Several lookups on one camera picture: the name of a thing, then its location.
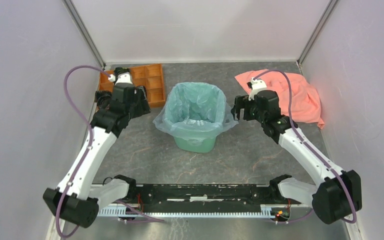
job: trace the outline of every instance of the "pink cloth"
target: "pink cloth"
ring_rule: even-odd
[[[249,94],[251,89],[247,83],[251,78],[267,71],[267,69],[258,71],[247,71],[237,75],[235,78],[242,88]],[[295,122],[317,123],[320,129],[323,129],[325,122],[320,117],[322,107],[319,94],[316,89],[310,85],[304,76],[296,73],[286,73],[292,87],[292,119]],[[279,106],[283,115],[289,116],[289,88],[285,77],[279,72],[269,72],[260,77],[265,82],[268,90],[275,91],[279,96]]]

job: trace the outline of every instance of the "gray floor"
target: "gray floor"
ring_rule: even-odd
[[[294,62],[173,63],[163,65],[166,92],[181,82],[205,82],[218,86],[233,105],[245,95],[235,76],[251,70],[279,69],[299,73]],[[214,149],[205,154],[176,147],[174,139],[155,128],[153,119],[161,108],[132,119],[100,166],[95,183],[122,174],[138,183],[250,183],[264,184],[282,174],[311,182],[301,165],[263,133],[257,121],[240,121],[217,137]],[[316,124],[299,123],[313,144],[326,152]]]
[[[294,62],[183,63],[164,64],[166,92],[176,83],[205,82],[218,86],[230,105],[244,90],[234,77],[260,69],[280,69],[299,73]],[[263,133],[256,121],[241,121],[217,137],[214,149],[197,154],[176,147],[173,137],[157,130],[152,123],[161,109],[133,119],[111,147],[100,166],[95,183],[105,177],[122,174],[138,183],[250,183],[266,184],[282,174],[311,183],[300,164]],[[326,153],[316,124],[299,123],[305,135]],[[292,209],[293,218],[305,214],[304,209]],[[348,240],[341,221],[323,224],[314,214],[305,221],[276,226],[264,219],[252,218],[168,218],[165,223],[128,224],[113,218],[98,218],[91,227],[79,231],[73,240],[106,239],[294,239]]]

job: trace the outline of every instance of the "trash bag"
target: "trash bag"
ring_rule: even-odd
[[[203,141],[238,124],[230,110],[225,94],[217,86],[182,82],[173,87],[153,123],[175,138]]]

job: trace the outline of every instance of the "white wall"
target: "white wall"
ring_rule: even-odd
[[[62,1],[0,0],[0,240],[45,238],[42,194],[68,171],[86,131],[63,91],[80,64],[97,65]],[[98,74],[69,81],[89,115]]]
[[[73,0],[110,63],[295,61],[329,0]]]
[[[361,176],[364,235],[384,239],[384,2],[339,1],[303,72],[320,94],[330,156]]]

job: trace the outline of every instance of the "gray tabletop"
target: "gray tabletop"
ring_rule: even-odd
[[[294,62],[172,63],[163,65],[166,92],[182,82],[205,82],[218,86],[232,106],[235,96],[246,92],[235,76],[251,70],[279,69],[299,73]],[[243,121],[217,137],[209,153],[178,148],[172,136],[152,123],[161,108],[132,119],[108,151],[94,179],[122,174],[138,183],[250,183],[265,184],[282,174],[311,183],[303,167],[267,137],[257,121]],[[304,134],[326,153],[315,123],[298,123]]]

